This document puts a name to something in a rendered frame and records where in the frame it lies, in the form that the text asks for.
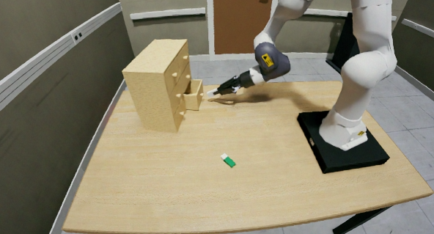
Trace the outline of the tan wooden chest of drawers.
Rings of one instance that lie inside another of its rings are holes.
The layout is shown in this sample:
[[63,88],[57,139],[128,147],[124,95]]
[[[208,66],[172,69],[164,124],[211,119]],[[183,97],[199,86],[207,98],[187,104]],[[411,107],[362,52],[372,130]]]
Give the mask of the tan wooden chest of drawers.
[[164,73],[187,40],[153,40],[123,71],[145,130],[176,133]]

